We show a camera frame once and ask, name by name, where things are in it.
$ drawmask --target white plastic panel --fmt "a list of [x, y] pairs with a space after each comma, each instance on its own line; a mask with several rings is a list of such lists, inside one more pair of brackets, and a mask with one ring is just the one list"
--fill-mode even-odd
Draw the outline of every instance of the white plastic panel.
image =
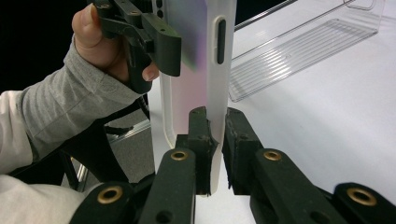
[[[212, 135], [219, 142], [212, 162], [213, 193], [219, 179], [236, 0], [163, 0], [161, 7], [157, 7], [154, 1], [154, 12], [158, 10], [182, 38], [180, 77], [169, 77], [165, 74], [160, 77], [163, 132], [169, 147], [173, 148], [177, 135], [188, 133], [190, 111], [199, 106], [206, 107]], [[219, 63], [220, 21], [225, 21], [225, 45], [224, 52], [221, 53], [224, 58]]]

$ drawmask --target white table surface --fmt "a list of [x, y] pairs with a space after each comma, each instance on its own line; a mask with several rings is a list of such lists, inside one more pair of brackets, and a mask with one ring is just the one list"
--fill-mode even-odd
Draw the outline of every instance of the white table surface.
[[[396, 1], [379, 33], [229, 107], [245, 113], [265, 147], [284, 151], [329, 192], [356, 182], [396, 204]], [[160, 80], [148, 94], [156, 167], [163, 135]], [[254, 223], [248, 196], [227, 188], [197, 196], [195, 223]]]

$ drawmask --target gray sleeve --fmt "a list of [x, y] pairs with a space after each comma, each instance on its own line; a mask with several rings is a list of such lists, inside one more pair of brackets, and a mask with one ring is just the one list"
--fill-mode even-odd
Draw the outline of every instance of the gray sleeve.
[[82, 59], [72, 41], [64, 67], [25, 89], [18, 100], [34, 161], [139, 96]]

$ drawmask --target hand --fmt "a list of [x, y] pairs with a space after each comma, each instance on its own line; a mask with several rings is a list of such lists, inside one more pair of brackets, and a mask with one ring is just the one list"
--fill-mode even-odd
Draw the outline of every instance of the hand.
[[[79, 55], [93, 66], [122, 83], [128, 83], [126, 41], [122, 36], [107, 39], [102, 36], [96, 7], [89, 4], [77, 12], [72, 21], [75, 44]], [[159, 75], [158, 67], [151, 63], [143, 70], [142, 77], [152, 81]]]

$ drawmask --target transparent plastic bin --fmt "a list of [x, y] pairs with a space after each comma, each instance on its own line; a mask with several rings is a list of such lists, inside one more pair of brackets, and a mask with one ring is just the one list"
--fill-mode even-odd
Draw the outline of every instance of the transparent plastic bin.
[[231, 100], [240, 101], [377, 34], [384, 5], [385, 0], [298, 0], [269, 9], [234, 33]]

